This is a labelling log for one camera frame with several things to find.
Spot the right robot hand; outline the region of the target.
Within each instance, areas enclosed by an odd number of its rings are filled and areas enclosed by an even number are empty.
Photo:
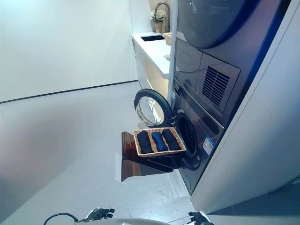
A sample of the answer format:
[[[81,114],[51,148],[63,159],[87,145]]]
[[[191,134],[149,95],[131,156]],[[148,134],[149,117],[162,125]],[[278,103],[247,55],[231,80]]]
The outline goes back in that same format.
[[[213,223],[209,220],[204,211],[189,212],[191,217],[191,223],[194,225],[212,225]]]

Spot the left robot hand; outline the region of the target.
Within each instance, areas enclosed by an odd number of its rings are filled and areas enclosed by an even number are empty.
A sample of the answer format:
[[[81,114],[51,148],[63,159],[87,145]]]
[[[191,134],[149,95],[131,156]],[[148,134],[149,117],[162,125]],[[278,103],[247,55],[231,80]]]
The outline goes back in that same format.
[[[108,208],[108,209],[95,208],[92,211],[90,211],[89,214],[86,216],[86,218],[82,219],[81,222],[90,222],[90,221],[112,218],[114,212],[115,209],[112,208]]]

